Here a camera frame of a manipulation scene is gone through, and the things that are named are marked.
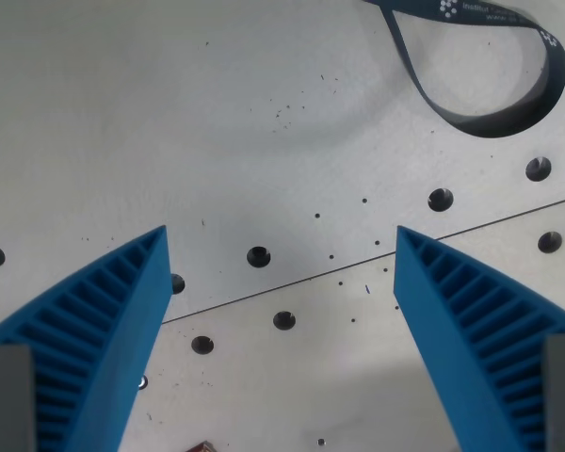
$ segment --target aluminum breadboard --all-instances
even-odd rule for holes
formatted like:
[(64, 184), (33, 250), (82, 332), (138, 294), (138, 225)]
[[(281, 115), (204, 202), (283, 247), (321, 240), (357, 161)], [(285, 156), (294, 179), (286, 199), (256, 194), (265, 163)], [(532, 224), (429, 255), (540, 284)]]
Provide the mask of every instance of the aluminum breadboard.
[[(557, 247), (541, 240), (549, 232), (561, 245), (542, 252)], [(565, 309), (565, 202), (444, 243)], [(203, 440), (230, 452), (457, 452), (396, 308), (394, 262), (382, 257), (164, 325), (121, 452)], [(294, 315), (293, 328), (274, 326), (278, 312)], [(197, 336), (213, 341), (210, 353), (193, 351)]]
[[(565, 1), (507, 5), (565, 46)], [(540, 73), (531, 30), (398, 20), (460, 113)], [(442, 213), (437, 188), (454, 194)], [(0, 1), (0, 320), (160, 224), (186, 281), (172, 319), (392, 252), (397, 224), (440, 237), (562, 200), (565, 91), (517, 136), (467, 136), (425, 105), (372, 5)], [(255, 246), (268, 266), (248, 265)]]

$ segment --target white logo on strap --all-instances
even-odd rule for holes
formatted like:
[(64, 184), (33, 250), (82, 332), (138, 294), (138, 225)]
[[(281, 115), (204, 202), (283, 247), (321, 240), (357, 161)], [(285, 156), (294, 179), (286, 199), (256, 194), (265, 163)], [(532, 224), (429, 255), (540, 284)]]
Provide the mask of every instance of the white logo on strap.
[(557, 47), (557, 40), (555, 38), (553, 38), (550, 33), (547, 33), (545, 31), (540, 30), (540, 34), (541, 36), (548, 41), (548, 43), (550, 45), (552, 45), (553, 47)]
[(450, 19), (457, 13), (455, 6), (458, 1), (459, 0), (442, 0), (440, 2), (440, 11), (445, 13), (444, 16), (446, 19)]

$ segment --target white surface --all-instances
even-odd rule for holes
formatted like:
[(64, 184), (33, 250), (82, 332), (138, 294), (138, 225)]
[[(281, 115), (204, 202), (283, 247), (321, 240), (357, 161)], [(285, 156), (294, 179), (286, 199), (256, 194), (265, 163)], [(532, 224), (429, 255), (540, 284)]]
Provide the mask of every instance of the white surface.
[[(565, 45), (565, 1), (511, 3)], [(527, 30), (400, 25), (459, 112), (506, 105), (541, 65)], [(553, 172), (534, 184), (539, 155)], [(442, 214), (438, 187), (455, 195)], [(163, 223), (186, 280), (171, 319), (393, 251), (400, 223), (443, 236), (563, 199), (565, 92), (518, 136), (460, 133), (372, 5), (0, 0), (0, 320)]]
[[(563, 245), (544, 254), (538, 239), (549, 231)], [(565, 308), (565, 203), (444, 242)], [(219, 452), (457, 452), (395, 309), (394, 261), (383, 257), (164, 325), (120, 451), (180, 452), (208, 440)], [(274, 328), (279, 311), (296, 316), (292, 330)], [(198, 335), (214, 340), (212, 353), (192, 351)]]

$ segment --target dark blue strap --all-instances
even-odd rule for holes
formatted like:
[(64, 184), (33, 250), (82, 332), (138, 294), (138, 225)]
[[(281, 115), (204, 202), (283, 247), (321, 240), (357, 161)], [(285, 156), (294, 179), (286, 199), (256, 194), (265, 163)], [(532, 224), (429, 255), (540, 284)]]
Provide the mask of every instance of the dark blue strap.
[[(544, 118), (557, 104), (565, 88), (565, 49), (557, 38), (515, 11), (479, 1), (367, 1), (380, 7), (404, 66), (423, 99), (444, 120), (464, 133), (486, 138), (518, 134)], [(414, 72), (399, 26), (397, 26), (394, 11), (446, 24), (520, 26), (538, 30), (546, 47), (546, 61), (541, 77), (522, 100), (500, 111), (483, 116), (463, 116), (448, 111), (429, 99), (423, 90)]]

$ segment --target metal plate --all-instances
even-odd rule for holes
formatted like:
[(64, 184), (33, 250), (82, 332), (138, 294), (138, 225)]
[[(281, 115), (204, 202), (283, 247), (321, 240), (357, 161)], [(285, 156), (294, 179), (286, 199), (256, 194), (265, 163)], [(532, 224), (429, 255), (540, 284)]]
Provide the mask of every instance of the metal plate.
[[(545, 254), (549, 231), (563, 245)], [(565, 308), (565, 203), (444, 242)], [(121, 452), (458, 451), (393, 278), (391, 255), (164, 325)], [(293, 329), (274, 328), (279, 311)], [(210, 354), (191, 349), (199, 335)]]
[[(565, 45), (565, 1), (510, 3)], [(528, 30), (400, 22), (459, 112), (504, 106), (540, 70)], [(539, 155), (553, 172), (535, 184)], [(393, 251), (400, 223), (444, 236), (564, 199), (565, 93), (518, 136), (466, 136), (372, 5), (0, 0), (0, 320), (158, 224), (186, 279), (172, 319)], [(254, 246), (268, 267), (247, 264)]]

